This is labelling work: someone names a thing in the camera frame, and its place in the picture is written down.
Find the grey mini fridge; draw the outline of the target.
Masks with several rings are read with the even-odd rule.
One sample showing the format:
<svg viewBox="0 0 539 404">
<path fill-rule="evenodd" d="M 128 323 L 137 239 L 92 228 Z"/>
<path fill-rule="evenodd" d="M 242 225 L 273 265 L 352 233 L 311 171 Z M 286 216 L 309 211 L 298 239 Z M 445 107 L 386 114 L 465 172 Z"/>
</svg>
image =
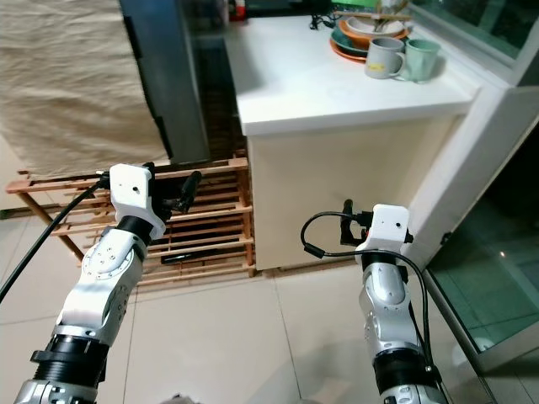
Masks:
<svg viewBox="0 0 539 404">
<path fill-rule="evenodd" d="M 181 0 L 119 0 L 143 92 L 170 162 L 211 159 L 191 24 Z"/>
</svg>

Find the beige kitchen base cabinet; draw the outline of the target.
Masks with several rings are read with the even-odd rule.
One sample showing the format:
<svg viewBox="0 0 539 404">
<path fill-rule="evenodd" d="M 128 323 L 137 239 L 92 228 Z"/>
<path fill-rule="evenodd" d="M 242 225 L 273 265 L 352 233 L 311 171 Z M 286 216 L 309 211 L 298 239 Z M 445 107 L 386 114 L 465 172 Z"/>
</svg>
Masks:
<svg viewBox="0 0 539 404">
<path fill-rule="evenodd" d="M 15 210 L 24 208 L 23 200 L 16 194 L 7 192 L 11 182 L 23 178 L 19 174 L 24 170 L 24 164 L 16 157 L 12 147 L 3 136 L 0 136 L 0 210 Z"/>
</svg>

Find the white counter cabinet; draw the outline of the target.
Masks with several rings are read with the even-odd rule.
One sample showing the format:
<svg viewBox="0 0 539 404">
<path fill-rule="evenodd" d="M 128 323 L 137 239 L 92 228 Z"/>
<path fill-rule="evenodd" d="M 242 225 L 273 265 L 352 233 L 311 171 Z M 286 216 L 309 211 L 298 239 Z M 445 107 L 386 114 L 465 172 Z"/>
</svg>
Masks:
<svg viewBox="0 0 539 404">
<path fill-rule="evenodd" d="M 255 265 L 312 265 L 302 224 L 347 199 L 408 205 L 480 93 L 443 56 L 434 80 L 370 78 L 307 16 L 231 24 L 227 59 L 253 177 Z"/>
</svg>

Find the wooden utensil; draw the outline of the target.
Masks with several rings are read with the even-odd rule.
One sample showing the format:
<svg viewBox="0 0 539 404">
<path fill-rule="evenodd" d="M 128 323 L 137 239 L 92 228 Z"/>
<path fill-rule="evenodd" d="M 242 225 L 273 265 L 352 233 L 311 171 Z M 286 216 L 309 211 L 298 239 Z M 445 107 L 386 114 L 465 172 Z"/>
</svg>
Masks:
<svg viewBox="0 0 539 404">
<path fill-rule="evenodd" d="M 409 16 L 404 15 L 405 8 L 411 0 L 375 0 L 374 11 L 371 12 L 371 19 L 377 22 L 390 22 L 390 20 L 408 20 Z"/>
</svg>

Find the teal plate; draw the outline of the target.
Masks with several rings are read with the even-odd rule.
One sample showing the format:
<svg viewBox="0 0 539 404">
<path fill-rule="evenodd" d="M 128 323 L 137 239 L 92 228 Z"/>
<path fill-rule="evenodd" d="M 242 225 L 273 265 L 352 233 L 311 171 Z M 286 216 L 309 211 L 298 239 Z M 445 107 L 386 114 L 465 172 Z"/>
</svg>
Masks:
<svg viewBox="0 0 539 404">
<path fill-rule="evenodd" d="M 339 45 L 342 45 L 344 49 L 367 51 L 371 41 L 374 39 L 394 38 L 403 40 L 408 37 L 408 34 L 409 29 L 404 26 L 401 26 L 401 30 L 398 32 L 375 32 L 375 34 L 367 34 L 367 32 L 354 32 L 346 22 L 338 22 L 331 38 Z"/>
</svg>

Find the wooden slatted rack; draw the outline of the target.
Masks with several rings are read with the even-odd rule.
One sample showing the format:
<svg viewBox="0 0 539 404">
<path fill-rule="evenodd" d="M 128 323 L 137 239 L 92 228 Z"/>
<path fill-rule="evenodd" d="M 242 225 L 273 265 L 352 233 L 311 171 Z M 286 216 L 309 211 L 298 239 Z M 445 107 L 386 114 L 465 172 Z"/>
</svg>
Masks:
<svg viewBox="0 0 539 404">
<path fill-rule="evenodd" d="M 164 238 L 147 248 L 145 273 L 140 288 L 146 291 L 189 286 L 218 280 L 258 276 L 255 266 L 253 192 L 245 147 L 231 158 L 191 167 L 158 167 L 157 178 L 184 178 L 201 172 L 196 199 L 185 213 L 166 220 Z M 99 180 L 100 174 L 60 178 L 24 178 L 11 182 L 7 192 L 16 194 L 46 224 L 55 218 L 32 199 L 35 194 L 57 192 L 58 203 L 73 197 Z M 93 243 L 103 238 L 105 228 L 115 226 L 115 208 L 108 189 L 98 189 L 81 201 L 51 235 L 64 242 L 77 262 Z M 159 258 L 175 253 L 205 253 L 176 265 L 162 265 Z"/>
</svg>

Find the pale green mug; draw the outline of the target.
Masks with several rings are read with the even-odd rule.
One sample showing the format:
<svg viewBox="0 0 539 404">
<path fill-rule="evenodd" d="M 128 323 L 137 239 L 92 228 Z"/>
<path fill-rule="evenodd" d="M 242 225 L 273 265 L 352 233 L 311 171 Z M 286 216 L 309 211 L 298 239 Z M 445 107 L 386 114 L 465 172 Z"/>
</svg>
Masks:
<svg viewBox="0 0 539 404">
<path fill-rule="evenodd" d="M 426 83 L 435 75 L 441 45 L 434 40 L 409 39 L 405 50 L 404 80 Z"/>
</svg>

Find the white bowl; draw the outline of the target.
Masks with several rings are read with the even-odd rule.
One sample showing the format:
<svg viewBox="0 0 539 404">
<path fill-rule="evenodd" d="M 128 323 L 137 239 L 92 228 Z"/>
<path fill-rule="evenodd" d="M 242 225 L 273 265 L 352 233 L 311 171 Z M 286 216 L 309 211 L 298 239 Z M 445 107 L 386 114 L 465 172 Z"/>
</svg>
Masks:
<svg viewBox="0 0 539 404">
<path fill-rule="evenodd" d="M 401 20 L 373 19 L 365 16 L 347 17 L 345 23 L 351 32 L 366 37 L 397 37 L 400 32 L 408 29 L 408 24 Z"/>
</svg>

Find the orange plate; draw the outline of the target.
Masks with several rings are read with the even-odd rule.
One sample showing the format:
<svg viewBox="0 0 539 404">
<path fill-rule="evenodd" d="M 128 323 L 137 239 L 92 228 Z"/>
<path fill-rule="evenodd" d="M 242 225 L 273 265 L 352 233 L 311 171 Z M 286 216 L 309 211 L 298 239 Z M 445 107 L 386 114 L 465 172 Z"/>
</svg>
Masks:
<svg viewBox="0 0 539 404">
<path fill-rule="evenodd" d="M 351 50 L 351 49 L 344 49 L 342 45 L 339 45 L 334 41 L 334 39 L 330 39 L 330 45 L 331 49 L 335 51 L 336 54 L 338 54 L 340 57 L 350 59 L 350 61 L 355 62 L 363 62 L 366 61 L 367 58 L 367 50 Z"/>
</svg>

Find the grey mug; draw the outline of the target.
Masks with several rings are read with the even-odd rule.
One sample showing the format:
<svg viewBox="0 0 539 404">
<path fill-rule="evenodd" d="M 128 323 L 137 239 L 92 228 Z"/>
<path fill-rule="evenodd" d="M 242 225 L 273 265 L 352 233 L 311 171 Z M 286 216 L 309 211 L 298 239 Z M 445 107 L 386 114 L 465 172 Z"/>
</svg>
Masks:
<svg viewBox="0 0 539 404">
<path fill-rule="evenodd" d="M 367 46 L 363 72 L 369 78 L 404 80 L 405 43 L 394 38 L 375 38 Z"/>
</svg>

